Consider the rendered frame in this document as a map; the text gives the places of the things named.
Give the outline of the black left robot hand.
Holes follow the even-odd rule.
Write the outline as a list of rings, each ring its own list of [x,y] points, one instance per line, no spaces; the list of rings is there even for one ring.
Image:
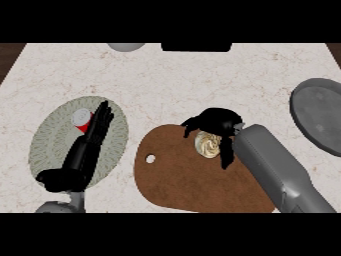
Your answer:
[[[43,170],[35,180],[49,192],[83,192],[96,169],[102,143],[114,113],[106,101],[99,104],[86,134],[78,136],[68,151],[62,167]]]

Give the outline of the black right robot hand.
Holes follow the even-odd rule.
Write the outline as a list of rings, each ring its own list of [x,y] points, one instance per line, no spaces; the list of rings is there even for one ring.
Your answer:
[[[221,137],[220,165],[221,169],[226,169],[235,160],[232,136],[238,135],[244,127],[241,116],[229,109],[213,107],[207,108],[198,116],[190,117],[180,126],[184,128],[183,137],[187,137],[196,129]]]

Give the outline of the cream frosted cupcake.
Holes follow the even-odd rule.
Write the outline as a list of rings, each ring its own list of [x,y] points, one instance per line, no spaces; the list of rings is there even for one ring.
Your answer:
[[[220,140],[220,136],[205,131],[198,132],[193,143],[196,152],[202,157],[211,159],[220,154]]]

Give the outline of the brown wooden cutting board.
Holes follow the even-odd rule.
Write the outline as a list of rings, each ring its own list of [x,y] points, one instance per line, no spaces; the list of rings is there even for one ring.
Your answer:
[[[239,159],[227,169],[220,157],[196,152],[193,131],[161,125],[145,135],[136,152],[134,181],[156,206],[193,212],[272,213],[273,203]]]

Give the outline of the grey frying pan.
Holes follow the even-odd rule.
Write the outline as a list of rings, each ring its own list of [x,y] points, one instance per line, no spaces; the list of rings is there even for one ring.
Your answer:
[[[308,141],[341,157],[341,83],[325,78],[303,81],[291,92],[289,113]]]

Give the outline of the pale green oval placemat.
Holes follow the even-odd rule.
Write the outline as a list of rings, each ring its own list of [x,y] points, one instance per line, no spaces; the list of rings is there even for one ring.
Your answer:
[[[72,143],[77,137],[83,135],[83,132],[72,124],[72,114],[78,109],[87,109],[90,112],[94,112],[99,104],[105,100],[106,99],[100,96],[83,96],[75,98],[63,103],[46,117],[32,136],[29,146],[28,164],[32,176],[37,176],[41,170],[57,169],[62,166]],[[114,119],[100,147],[88,187],[94,186],[102,181],[115,168],[128,140],[125,115],[114,101],[106,101],[114,113]]]

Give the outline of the red can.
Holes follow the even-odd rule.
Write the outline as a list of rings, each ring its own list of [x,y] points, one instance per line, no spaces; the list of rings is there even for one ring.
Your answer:
[[[71,123],[72,126],[81,131],[86,132],[88,125],[90,125],[90,120],[93,117],[93,113],[88,109],[80,108],[78,110],[74,111],[72,116],[71,116]]]

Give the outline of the black appliance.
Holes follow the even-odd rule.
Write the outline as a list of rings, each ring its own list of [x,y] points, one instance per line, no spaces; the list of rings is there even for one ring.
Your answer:
[[[161,49],[174,52],[227,52],[230,43],[162,43]]]

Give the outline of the grey round object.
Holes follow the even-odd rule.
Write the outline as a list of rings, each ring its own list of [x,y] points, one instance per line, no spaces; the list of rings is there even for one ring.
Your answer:
[[[143,46],[143,43],[109,43],[108,46],[118,52],[131,52]]]

